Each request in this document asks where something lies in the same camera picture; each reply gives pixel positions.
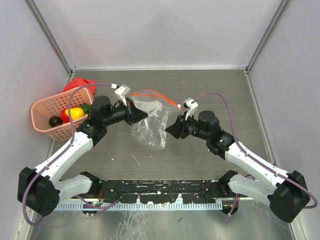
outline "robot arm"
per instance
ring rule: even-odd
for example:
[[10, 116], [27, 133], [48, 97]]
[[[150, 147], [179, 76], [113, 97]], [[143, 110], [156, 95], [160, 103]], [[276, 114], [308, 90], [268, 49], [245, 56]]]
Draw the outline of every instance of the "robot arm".
[[88, 172], [60, 181], [63, 174], [87, 151], [92, 149], [106, 134], [107, 126], [125, 121], [127, 124], [137, 123], [148, 117], [148, 114], [135, 107], [126, 97], [130, 88], [118, 87], [115, 94], [119, 101], [112, 106], [107, 96], [97, 96], [91, 105], [90, 118], [84, 121], [74, 134], [74, 141], [69, 140], [62, 148], [34, 169], [24, 168], [19, 174], [17, 198], [20, 202], [28, 184], [52, 159], [60, 156], [54, 164], [41, 173], [31, 186], [26, 198], [26, 205], [41, 216], [49, 215], [58, 203], [73, 196], [88, 193], [95, 195], [101, 188], [99, 178]]
[[[278, 175], [287, 176], [307, 189], [303, 175], [297, 171], [289, 173], [280, 169], [248, 150], [241, 142], [236, 142], [231, 134], [221, 129], [219, 119], [213, 111], [202, 111], [198, 120], [195, 120], [193, 113], [198, 104], [193, 99], [188, 98], [184, 107], [187, 111], [184, 115], [179, 115], [173, 125], [166, 128], [167, 133], [176, 139], [192, 135], [205, 140], [210, 152], [238, 165], [257, 179], [252, 180], [230, 170], [219, 179], [220, 191], [242, 194], [258, 200], [268, 205], [281, 220], [291, 223], [310, 201], [310, 197]], [[273, 169], [276, 174], [263, 166]]]

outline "white wall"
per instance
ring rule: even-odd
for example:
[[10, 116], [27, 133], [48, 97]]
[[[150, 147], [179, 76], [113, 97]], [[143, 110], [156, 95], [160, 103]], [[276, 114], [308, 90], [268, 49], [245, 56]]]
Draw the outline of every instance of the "white wall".
[[11, 240], [22, 219], [19, 173], [42, 162], [49, 147], [31, 129], [30, 107], [61, 90], [68, 75], [24, 1], [2, 1], [0, 23], [0, 226], [1, 239]]
[[280, 0], [44, 2], [77, 69], [121, 69], [247, 66]]
[[[320, 1], [291, 1], [251, 71], [276, 160], [320, 200]], [[320, 207], [302, 211], [319, 239]]]

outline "plastic bag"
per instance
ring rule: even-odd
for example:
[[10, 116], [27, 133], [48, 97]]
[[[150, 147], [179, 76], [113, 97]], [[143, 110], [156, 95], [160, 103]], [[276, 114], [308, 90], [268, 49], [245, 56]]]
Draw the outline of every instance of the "plastic bag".
[[182, 107], [157, 91], [146, 89], [131, 93], [134, 105], [148, 117], [133, 125], [131, 135], [141, 145], [155, 151], [166, 146], [166, 125], [171, 114]]

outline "yellow pepper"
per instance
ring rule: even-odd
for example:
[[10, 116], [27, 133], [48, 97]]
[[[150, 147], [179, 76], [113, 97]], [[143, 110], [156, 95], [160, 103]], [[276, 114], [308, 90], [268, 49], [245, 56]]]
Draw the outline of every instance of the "yellow pepper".
[[[80, 107], [74, 107], [70, 109], [72, 120], [77, 120], [85, 115], [85, 111]], [[68, 109], [64, 113], [69, 117]]]

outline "plastic basket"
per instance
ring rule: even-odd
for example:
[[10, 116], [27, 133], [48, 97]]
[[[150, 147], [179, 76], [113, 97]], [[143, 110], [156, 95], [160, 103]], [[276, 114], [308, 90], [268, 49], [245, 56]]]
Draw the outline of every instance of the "plastic basket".
[[[57, 95], [44, 98], [32, 105], [30, 110], [30, 118], [32, 127], [39, 133], [47, 134], [57, 142], [67, 141], [71, 138], [72, 129], [70, 122], [64, 123], [60, 126], [51, 127], [49, 119], [53, 116], [60, 116], [60, 112], [68, 108], [68, 101], [71, 94], [76, 88], [61, 92]], [[73, 95], [71, 100], [71, 107], [75, 108], [82, 104], [93, 103], [93, 96], [87, 88], [82, 88]], [[88, 118], [88, 115], [74, 120], [74, 127], [77, 128]]]

